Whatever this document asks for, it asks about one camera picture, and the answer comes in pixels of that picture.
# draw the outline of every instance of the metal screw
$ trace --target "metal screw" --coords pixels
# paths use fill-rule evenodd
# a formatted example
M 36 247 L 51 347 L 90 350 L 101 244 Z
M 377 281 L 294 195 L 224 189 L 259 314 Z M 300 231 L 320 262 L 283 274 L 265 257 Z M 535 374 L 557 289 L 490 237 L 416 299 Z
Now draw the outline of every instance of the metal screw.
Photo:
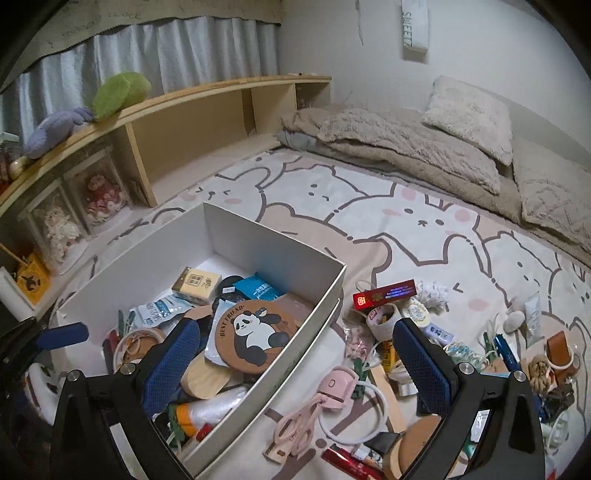
M 513 376 L 517 379 L 517 381 L 519 382 L 524 382 L 527 380 L 527 376 L 525 373 L 523 373 L 521 370 L 515 370 L 513 372 Z
M 133 372 L 135 372 L 135 364 L 132 364 L 132 363 L 123 364 L 123 365 L 121 365 L 121 368 L 119 369 L 119 371 L 124 375 L 131 375 Z
M 474 367 L 467 362 L 462 362 L 460 364 L 460 372 L 464 375 L 472 375 L 474 373 Z
M 80 370 L 72 370 L 70 373 L 68 373 L 68 376 L 67 376 L 67 379 L 70 382 L 75 382 L 79 378 L 80 378 Z

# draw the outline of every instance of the purple plush toy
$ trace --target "purple plush toy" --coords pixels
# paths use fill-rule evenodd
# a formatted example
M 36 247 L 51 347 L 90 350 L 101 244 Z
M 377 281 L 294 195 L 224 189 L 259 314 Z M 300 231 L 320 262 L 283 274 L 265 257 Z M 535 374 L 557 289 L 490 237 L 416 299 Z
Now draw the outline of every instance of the purple plush toy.
M 75 125 L 92 122 L 93 119 L 92 112 L 84 107 L 52 113 L 37 126 L 27 140 L 25 155 L 33 159 L 42 157 L 68 138 Z

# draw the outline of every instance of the red tube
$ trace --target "red tube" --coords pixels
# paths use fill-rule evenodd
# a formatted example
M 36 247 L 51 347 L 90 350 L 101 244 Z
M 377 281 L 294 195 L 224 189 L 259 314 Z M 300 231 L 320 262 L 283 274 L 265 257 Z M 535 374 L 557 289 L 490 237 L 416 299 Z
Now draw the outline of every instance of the red tube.
M 337 447 L 335 443 L 327 448 L 321 457 L 357 480 L 384 480 L 382 472 L 356 460 L 347 450 Z

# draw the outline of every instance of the green plush toy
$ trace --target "green plush toy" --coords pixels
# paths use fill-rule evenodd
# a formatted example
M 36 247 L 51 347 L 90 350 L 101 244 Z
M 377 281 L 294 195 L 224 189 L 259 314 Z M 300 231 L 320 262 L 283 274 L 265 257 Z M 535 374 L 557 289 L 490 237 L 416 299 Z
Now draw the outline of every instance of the green plush toy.
M 151 88 L 151 83 L 138 72 L 125 72 L 108 78 L 92 102 L 95 120 L 101 122 L 123 108 L 143 102 Z

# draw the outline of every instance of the panda illustration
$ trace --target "panda illustration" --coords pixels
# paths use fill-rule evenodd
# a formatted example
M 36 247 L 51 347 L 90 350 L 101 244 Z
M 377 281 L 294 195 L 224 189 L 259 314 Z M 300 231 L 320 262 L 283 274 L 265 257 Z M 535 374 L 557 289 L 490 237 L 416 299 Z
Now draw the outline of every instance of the panda illustration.
M 276 332 L 271 325 L 281 321 L 276 313 L 267 313 L 266 308 L 260 308 L 255 313 L 244 310 L 232 320 L 236 335 L 234 335 L 234 349 L 238 357 L 258 367 L 265 364 L 267 354 L 265 350 L 278 346 L 285 346 L 290 341 L 289 334 Z

